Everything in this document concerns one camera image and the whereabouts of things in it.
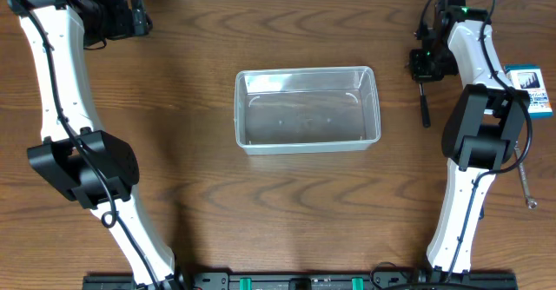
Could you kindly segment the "clear plastic container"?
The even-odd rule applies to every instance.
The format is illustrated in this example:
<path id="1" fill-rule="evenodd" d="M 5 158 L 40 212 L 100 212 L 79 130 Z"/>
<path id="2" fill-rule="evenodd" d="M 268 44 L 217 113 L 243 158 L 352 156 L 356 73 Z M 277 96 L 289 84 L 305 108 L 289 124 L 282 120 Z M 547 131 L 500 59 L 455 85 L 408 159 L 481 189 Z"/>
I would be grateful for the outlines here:
<path id="1" fill-rule="evenodd" d="M 368 66 L 243 70 L 234 101 L 235 140 L 248 155 L 364 151 L 381 138 Z"/>

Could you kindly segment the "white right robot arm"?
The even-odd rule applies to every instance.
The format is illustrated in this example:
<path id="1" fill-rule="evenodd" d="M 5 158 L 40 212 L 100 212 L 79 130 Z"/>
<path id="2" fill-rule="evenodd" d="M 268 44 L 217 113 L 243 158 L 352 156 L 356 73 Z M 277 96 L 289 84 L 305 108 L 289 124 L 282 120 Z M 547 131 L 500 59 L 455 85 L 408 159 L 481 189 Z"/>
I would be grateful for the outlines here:
<path id="1" fill-rule="evenodd" d="M 486 193 L 523 129 L 531 128 L 529 95 L 503 74 L 493 46 L 489 10 L 466 0 L 430 0 L 434 23 L 421 22 L 422 42 L 409 53 L 411 76 L 419 85 L 459 76 L 462 93 L 444 127 L 441 149 L 447 158 L 447 188 L 427 259 L 450 277 L 471 267 L 471 246 Z"/>

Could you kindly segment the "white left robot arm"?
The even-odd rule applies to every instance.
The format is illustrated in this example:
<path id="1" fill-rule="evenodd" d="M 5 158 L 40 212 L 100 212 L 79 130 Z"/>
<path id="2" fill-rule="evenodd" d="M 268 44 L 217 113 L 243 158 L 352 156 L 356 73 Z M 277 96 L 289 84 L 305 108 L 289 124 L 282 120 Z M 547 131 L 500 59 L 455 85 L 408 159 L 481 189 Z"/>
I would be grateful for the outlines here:
<path id="1" fill-rule="evenodd" d="M 31 167 L 66 200 L 109 230 L 132 270 L 130 289 L 185 289 L 175 254 L 138 194 L 132 147 L 97 113 L 85 54 L 153 28 L 143 0 L 7 0 L 29 42 L 42 102 L 41 141 Z"/>

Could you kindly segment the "small black-handled hammer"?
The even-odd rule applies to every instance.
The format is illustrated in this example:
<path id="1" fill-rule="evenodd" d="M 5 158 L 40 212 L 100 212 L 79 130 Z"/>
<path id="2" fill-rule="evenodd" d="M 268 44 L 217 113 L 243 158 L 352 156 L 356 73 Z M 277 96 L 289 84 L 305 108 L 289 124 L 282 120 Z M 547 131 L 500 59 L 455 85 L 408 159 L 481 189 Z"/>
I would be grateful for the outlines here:
<path id="1" fill-rule="evenodd" d="M 420 88 L 420 112 L 422 117 L 422 125 L 424 128 L 427 129 L 431 126 L 431 119 L 430 119 L 429 108 L 427 104 L 427 96 L 422 82 L 419 83 L 419 88 Z"/>

